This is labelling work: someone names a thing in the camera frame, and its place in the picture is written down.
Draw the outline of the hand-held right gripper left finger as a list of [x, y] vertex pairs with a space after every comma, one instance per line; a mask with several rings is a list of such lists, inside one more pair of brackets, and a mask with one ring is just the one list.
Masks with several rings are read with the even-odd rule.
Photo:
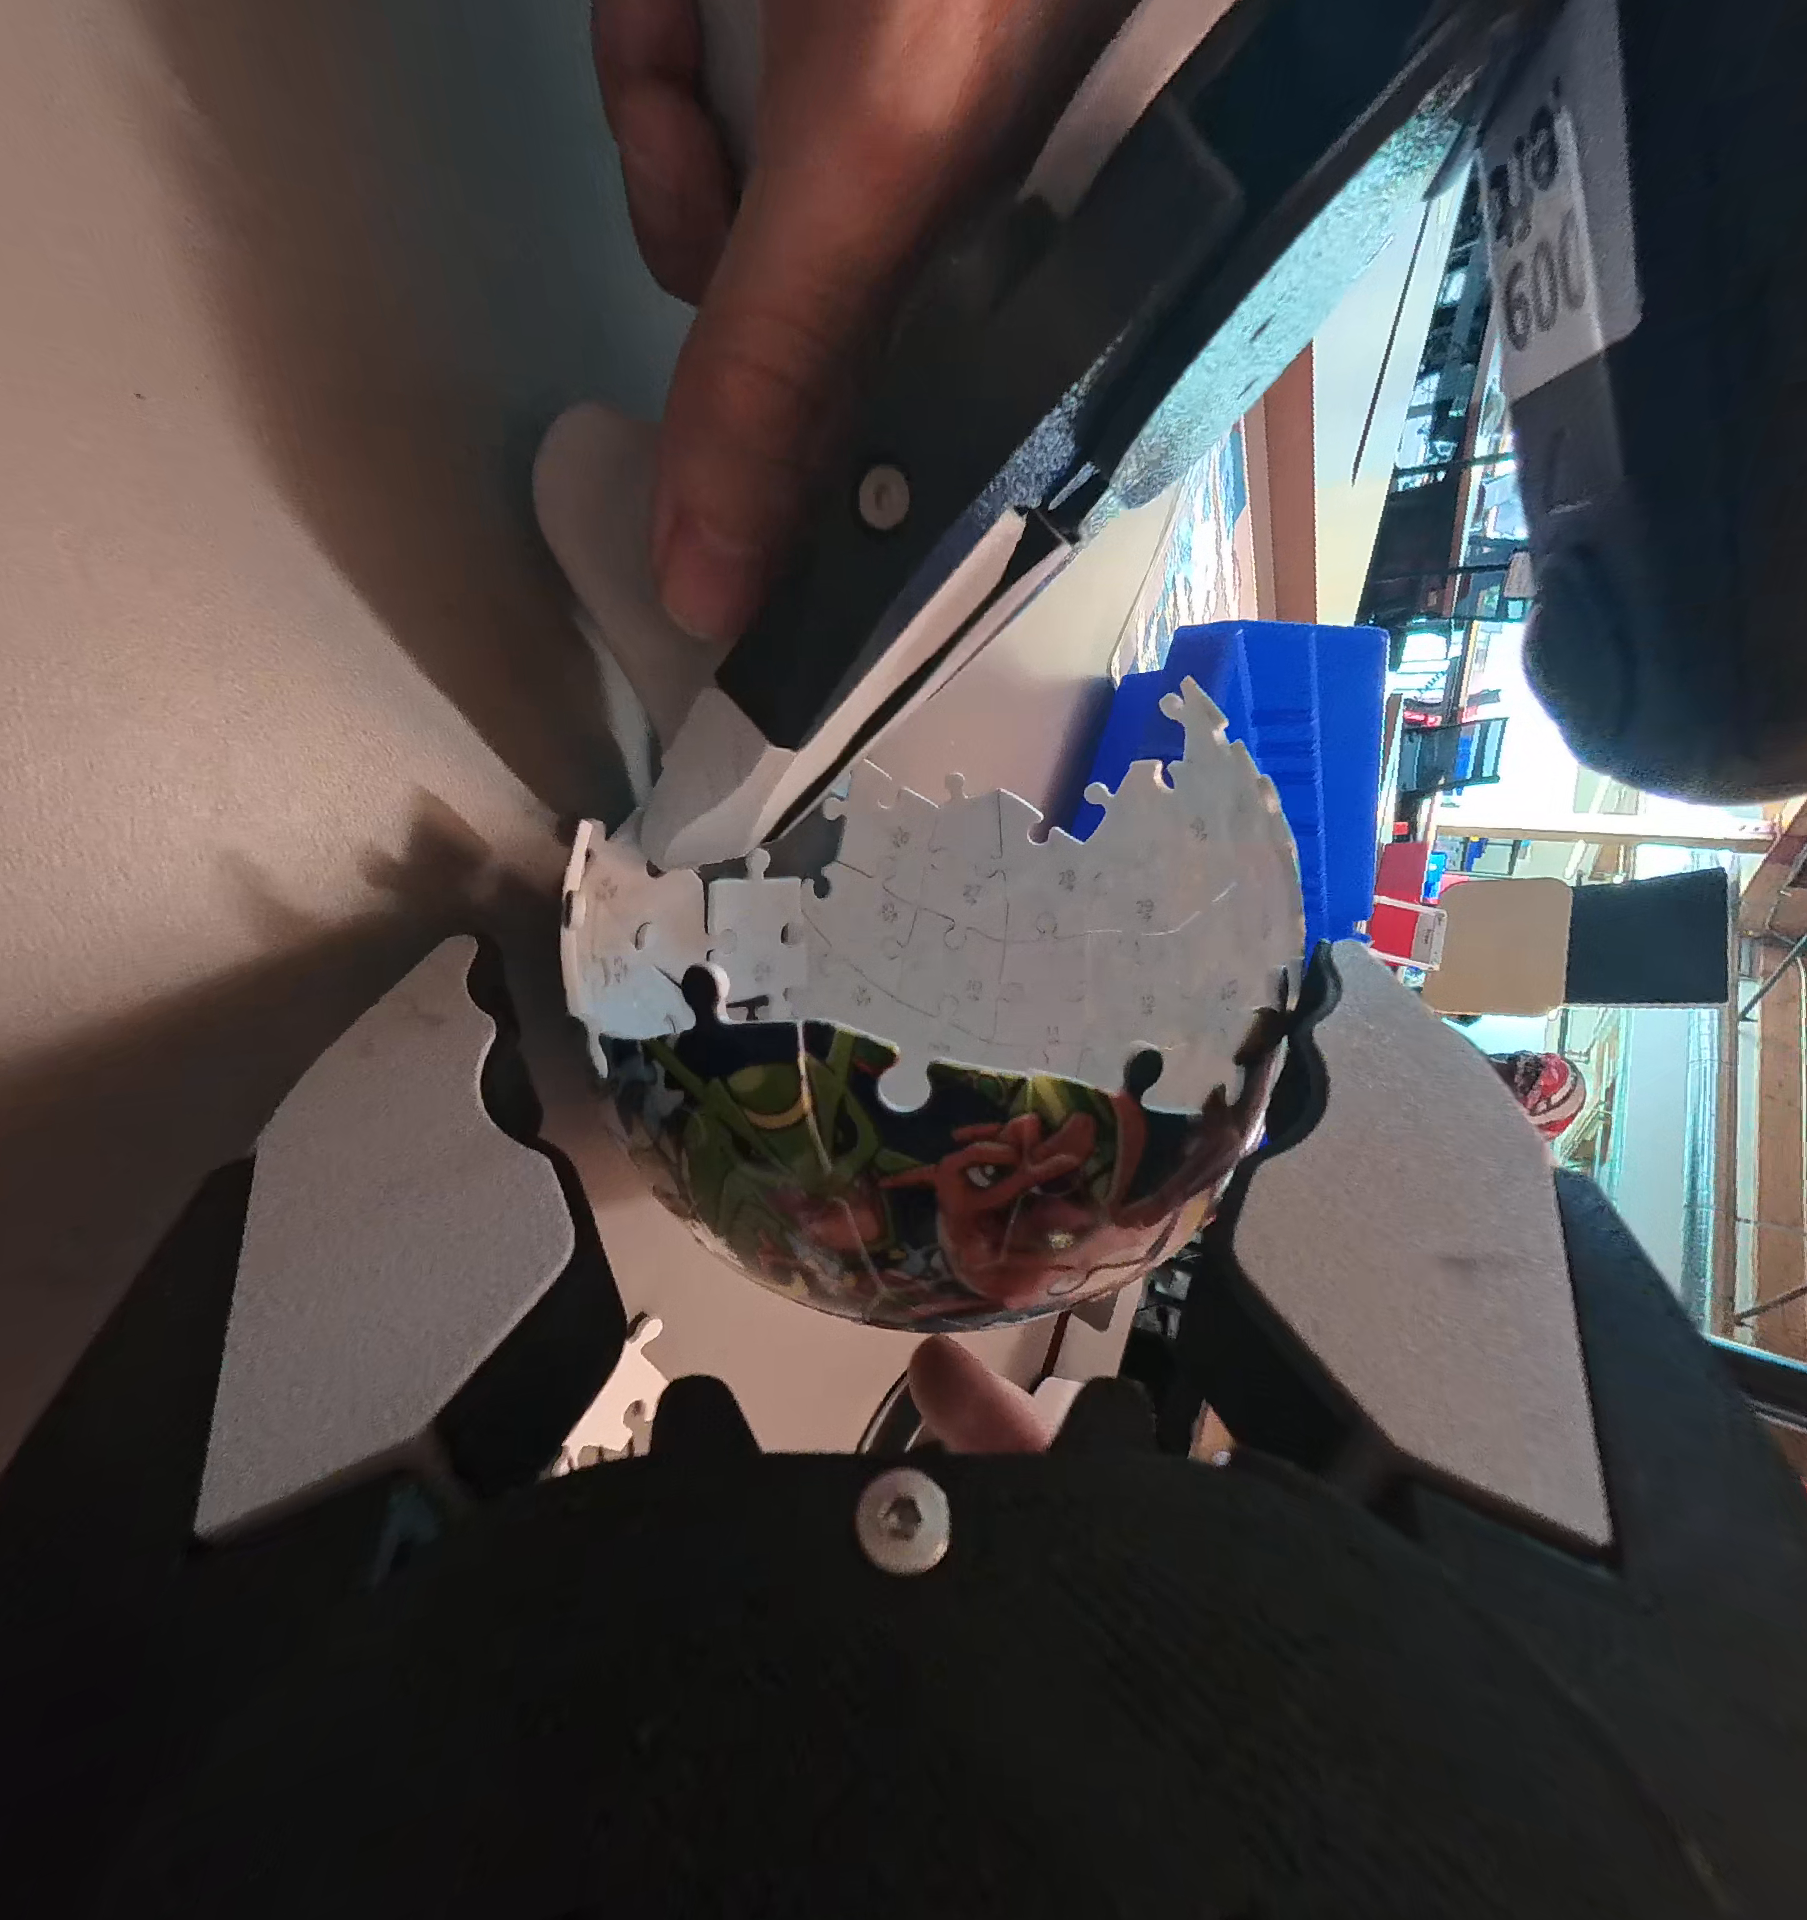
[[516, 1041], [498, 951], [457, 935], [266, 1120], [195, 1499], [202, 1540], [403, 1468], [467, 1497], [556, 1468], [616, 1365], [625, 1316]]

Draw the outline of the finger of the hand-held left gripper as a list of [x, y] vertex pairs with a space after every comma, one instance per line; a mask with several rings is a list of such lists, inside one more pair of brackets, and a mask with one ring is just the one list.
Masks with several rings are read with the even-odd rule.
[[639, 846], [663, 871], [698, 871], [758, 850], [802, 817], [871, 745], [913, 719], [1067, 566], [1067, 536], [1038, 510], [1005, 512], [922, 607], [827, 684], [775, 721], [793, 693], [798, 653], [775, 643], [766, 688], [746, 689], [731, 656], [666, 745], [639, 820]]
[[958, 776], [972, 796], [995, 789], [1047, 803], [1098, 710], [1098, 545], [1056, 542], [1029, 523], [1033, 557], [989, 533], [985, 557], [1005, 566], [952, 625], [949, 581], [913, 621], [878, 670], [880, 695], [853, 724], [830, 721], [805, 749], [775, 830], [790, 832], [827, 797], [845, 797], [862, 765], [930, 802]]

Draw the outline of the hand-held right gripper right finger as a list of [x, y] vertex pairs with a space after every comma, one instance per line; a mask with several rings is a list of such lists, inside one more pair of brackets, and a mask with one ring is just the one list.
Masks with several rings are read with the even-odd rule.
[[1359, 1497], [1442, 1491], [1584, 1558], [1615, 1538], [1553, 1160], [1370, 947], [1322, 943], [1232, 1174], [1178, 1376], [1237, 1450]]

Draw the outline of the colourful half-built puzzle ball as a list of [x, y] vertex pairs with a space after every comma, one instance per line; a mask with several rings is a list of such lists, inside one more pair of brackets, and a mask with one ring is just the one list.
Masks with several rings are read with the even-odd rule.
[[1089, 828], [861, 761], [819, 876], [700, 876], [580, 826], [561, 981], [637, 1170], [744, 1278], [851, 1323], [979, 1331], [1171, 1261], [1250, 1157], [1303, 901], [1275, 781], [1197, 679]]

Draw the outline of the white puzzle piece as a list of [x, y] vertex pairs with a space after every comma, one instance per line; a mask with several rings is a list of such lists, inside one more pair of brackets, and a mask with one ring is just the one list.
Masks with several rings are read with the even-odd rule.
[[663, 1321], [656, 1313], [631, 1319], [611, 1376], [561, 1442], [547, 1478], [648, 1454], [656, 1408], [669, 1384], [650, 1356], [661, 1332]]

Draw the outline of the person's left hand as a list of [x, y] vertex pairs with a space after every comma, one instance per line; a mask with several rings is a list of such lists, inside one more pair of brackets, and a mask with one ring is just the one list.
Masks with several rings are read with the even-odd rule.
[[1127, 3], [763, 3], [758, 152], [731, 167], [695, 3], [592, 6], [637, 249], [691, 304], [661, 431], [666, 614], [729, 646], [821, 490], [920, 258], [1018, 179]]

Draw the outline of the person's right hand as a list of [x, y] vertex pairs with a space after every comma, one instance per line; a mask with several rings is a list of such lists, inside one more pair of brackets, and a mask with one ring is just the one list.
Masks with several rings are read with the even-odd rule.
[[1067, 1412], [1067, 1401], [1017, 1387], [949, 1337], [916, 1345], [907, 1382], [925, 1434], [949, 1454], [1044, 1454]]

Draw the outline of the blue printed sheet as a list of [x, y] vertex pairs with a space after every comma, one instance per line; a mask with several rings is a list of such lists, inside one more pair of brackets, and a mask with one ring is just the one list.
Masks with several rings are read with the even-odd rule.
[[1183, 628], [1256, 614], [1246, 426], [1231, 424], [1159, 504], [1156, 545], [1108, 663], [1117, 682], [1165, 669]]

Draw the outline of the blue plastic bin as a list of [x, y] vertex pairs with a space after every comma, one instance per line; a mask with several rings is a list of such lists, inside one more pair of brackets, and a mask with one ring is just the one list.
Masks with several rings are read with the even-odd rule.
[[1305, 949], [1353, 938], [1374, 901], [1387, 651], [1380, 628], [1178, 628], [1159, 669], [1135, 669], [1117, 684], [1089, 781], [1119, 786], [1135, 759], [1178, 761], [1183, 733], [1159, 701], [1197, 681], [1225, 714], [1227, 736], [1275, 781], [1297, 846]]

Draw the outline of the beige board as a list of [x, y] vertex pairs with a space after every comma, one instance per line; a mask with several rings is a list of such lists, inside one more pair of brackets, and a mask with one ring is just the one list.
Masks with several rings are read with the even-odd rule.
[[1422, 1000], [1442, 1017], [1542, 1018], [1568, 1001], [1575, 886], [1560, 876], [1460, 879]]

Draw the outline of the red box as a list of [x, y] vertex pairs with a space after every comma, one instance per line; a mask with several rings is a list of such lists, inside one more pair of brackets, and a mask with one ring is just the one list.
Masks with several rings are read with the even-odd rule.
[[1447, 860], [1431, 842], [1396, 839], [1379, 852], [1367, 943], [1390, 968], [1434, 972], [1442, 963], [1447, 915], [1432, 886]]

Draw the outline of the black metal bar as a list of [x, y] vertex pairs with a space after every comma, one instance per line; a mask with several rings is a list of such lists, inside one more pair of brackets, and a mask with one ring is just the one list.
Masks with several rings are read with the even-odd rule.
[[1756, 1412], [1784, 1428], [1807, 1434], [1807, 1363], [1732, 1338], [1707, 1337]]

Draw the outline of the black board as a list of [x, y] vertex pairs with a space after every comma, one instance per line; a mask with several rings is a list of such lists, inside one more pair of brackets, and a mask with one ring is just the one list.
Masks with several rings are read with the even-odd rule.
[[1565, 1005], [1723, 1005], [1732, 990], [1734, 899], [1722, 866], [1577, 884]]

